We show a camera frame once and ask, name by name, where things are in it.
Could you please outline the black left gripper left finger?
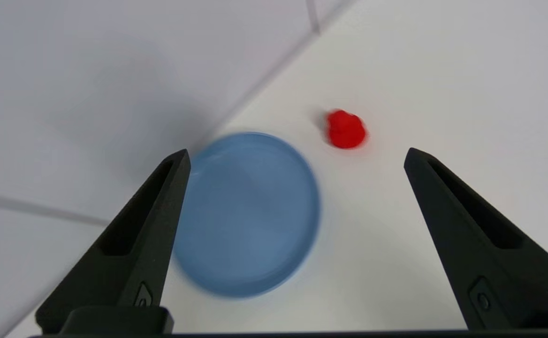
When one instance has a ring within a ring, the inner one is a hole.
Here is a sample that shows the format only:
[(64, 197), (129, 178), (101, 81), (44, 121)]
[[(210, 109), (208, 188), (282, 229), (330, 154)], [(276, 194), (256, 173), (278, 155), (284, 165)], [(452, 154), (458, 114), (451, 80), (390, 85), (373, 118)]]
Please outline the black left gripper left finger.
[(44, 335), (169, 335), (160, 305), (190, 177), (167, 156), (36, 310)]

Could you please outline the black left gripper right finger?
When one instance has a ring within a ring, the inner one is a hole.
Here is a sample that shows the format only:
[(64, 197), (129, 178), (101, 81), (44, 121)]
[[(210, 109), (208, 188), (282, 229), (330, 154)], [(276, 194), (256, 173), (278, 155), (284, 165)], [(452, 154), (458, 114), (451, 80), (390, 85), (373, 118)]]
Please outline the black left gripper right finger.
[(548, 330), (548, 252), (432, 155), (403, 163), (470, 330)]

